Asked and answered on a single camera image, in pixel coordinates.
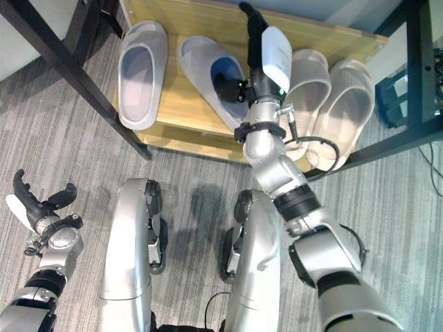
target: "gray carpet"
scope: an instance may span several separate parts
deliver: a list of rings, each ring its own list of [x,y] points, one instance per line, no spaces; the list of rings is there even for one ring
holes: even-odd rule
[[[112,97],[120,41],[102,29],[85,68]],[[0,82],[0,307],[24,285],[38,260],[22,254],[28,238],[4,203],[12,177],[25,179],[41,199],[78,187],[78,199],[62,211],[84,219],[85,249],[57,309],[56,331],[95,331],[97,296],[119,183],[157,180],[169,225],[168,266],[153,277],[152,308],[158,322],[202,327],[210,296],[228,291],[218,275],[224,232],[234,223],[237,193],[255,185],[246,165],[153,149],[143,160],[42,60]],[[392,135],[377,115],[360,146]],[[443,168],[441,145],[435,145]],[[386,299],[408,331],[443,331],[442,199],[416,149],[329,176],[312,185],[342,223],[355,228],[369,247],[364,279]],[[285,237],[284,248],[290,241]],[[281,331],[319,331],[315,292],[296,277],[286,249],[282,256]],[[224,318],[226,297],[209,310],[210,327]]]

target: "wooden board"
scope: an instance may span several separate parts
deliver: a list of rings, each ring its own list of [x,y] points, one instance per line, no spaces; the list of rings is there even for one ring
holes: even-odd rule
[[[112,104],[118,110],[117,92]],[[243,157],[243,145],[236,142],[232,136],[195,131],[160,121],[156,121],[149,129],[135,132],[143,143],[155,147],[246,163]],[[305,157],[297,160],[296,165],[302,172],[312,169]]]
[[[244,162],[241,145],[209,104],[184,76],[177,62],[177,49],[191,35],[219,42],[239,60],[248,76],[246,15],[236,5],[210,0],[121,0],[129,25],[148,19],[159,22],[169,39],[168,67],[163,82],[156,123],[139,131],[151,145]],[[261,10],[270,25],[277,26],[294,50],[314,48],[329,64],[351,57],[367,62],[386,44],[382,36],[341,26]],[[309,163],[297,162],[302,170]]]

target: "metal table leg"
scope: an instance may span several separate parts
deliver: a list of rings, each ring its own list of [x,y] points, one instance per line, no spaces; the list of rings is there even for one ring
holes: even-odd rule
[[[152,158],[136,134],[120,123],[112,104],[29,0],[0,0],[0,13],[143,158]]]
[[[371,161],[379,160],[393,154],[398,154],[414,147],[433,142],[434,140],[443,140],[443,117],[435,118],[419,127],[407,129],[393,137],[386,138],[385,140],[354,152],[342,167],[331,172],[331,174],[370,163]],[[309,179],[321,173],[323,173],[323,171],[313,169],[306,172],[305,176]]]

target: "slipper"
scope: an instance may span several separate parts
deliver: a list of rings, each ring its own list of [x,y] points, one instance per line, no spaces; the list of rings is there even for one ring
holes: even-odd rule
[[[215,76],[245,80],[242,67],[233,55],[212,39],[192,36],[179,47],[177,58],[185,76],[231,130],[239,127],[248,111],[247,103],[220,100],[215,92]]]
[[[291,85],[283,106],[292,104],[298,137],[310,136],[314,129],[318,110],[331,92],[327,60],[316,50],[297,50],[292,53]],[[280,127],[286,137],[292,139],[286,116],[280,117]],[[292,142],[286,145],[286,154],[298,160],[306,152],[308,142]]]
[[[334,169],[338,169],[354,150],[374,110],[375,87],[365,65],[353,59],[341,60],[330,74],[331,94],[318,112],[312,135],[337,144],[340,158]],[[327,171],[335,158],[329,145],[311,142],[308,146],[307,159],[314,167]]]
[[[154,123],[167,60],[168,36],[160,24],[143,21],[126,34],[118,62],[118,116],[125,127]]]

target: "cable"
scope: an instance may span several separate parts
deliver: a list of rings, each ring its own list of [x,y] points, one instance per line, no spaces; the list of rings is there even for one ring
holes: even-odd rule
[[[435,184],[434,172],[436,172],[437,175],[440,176],[441,178],[443,178],[443,174],[434,166],[434,148],[432,146],[432,143],[429,143],[429,147],[431,148],[431,161],[426,157],[426,155],[424,154],[423,150],[420,147],[418,147],[418,150],[422,154],[424,160],[431,166],[431,182],[435,192],[439,197],[443,197],[443,194],[438,190],[437,185]]]
[[[335,166],[337,166],[338,160],[340,158],[340,150],[338,149],[337,144],[335,144],[331,140],[327,140],[326,138],[318,137],[318,136],[297,137],[297,130],[296,130],[295,121],[289,123],[289,128],[292,133],[292,139],[288,140],[287,142],[284,142],[286,145],[288,145],[289,143],[292,143],[292,142],[320,142],[320,144],[323,144],[323,143],[328,144],[332,149],[334,149],[334,152],[335,152],[334,164],[332,164],[332,166],[326,172],[323,172],[322,174],[319,174],[313,178],[310,178],[309,181],[312,182],[312,181],[320,180],[321,178],[324,178],[326,175],[331,173],[332,170],[335,168]]]
[[[418,150],[419,150],[420,153],[422,154],[424,160],[425,160],[429,165],[432,165],[432,163],[429,161],[428,157],[426,157],[426,154],[424,154],[422,148],[421,148],[421,147],[418,147]],[[437,173],[438,176],[439,176],[440,178],[443,178],[443,174],[442,174],[442,173],[441,173],[441,172],[440,172],[435,166],[433,166],[433,169],[434,169],[435,173]]]
[[[205,330],[208,330],[208,325],[206,324],[206,322],[207,322],[207,318],[208,318],[208,308],[209,308],[209,304],[211,303],[211,301],[215,298],[215,297],[217,297],[218,295],[221,295],[221,294],[230,294],[229,292],[218,292],[218,293],[216,293],[216,294],[214,294],[210,299],[209,299],[209,301],[208,301],[208,303],[207,303],[207,305],[206,305],[206,309],[205,309]]]
[[[365,265],[365,261],[366,261],[366,254],[369,252],[369,250],[366,249],[365,244],[363,243],[360,236],[357,234],[357,232],[355,230],[353,230],[349,226],[343,225],[342,223],[340,224],[340,226],[343,229],[347,230],[349,233],[351,233],[355,237],[355,239],[357,240],[357,243],[359,244],[359,258],[360,258],[360,262],[361,262],[361,268],[363,268],[363,265]]]

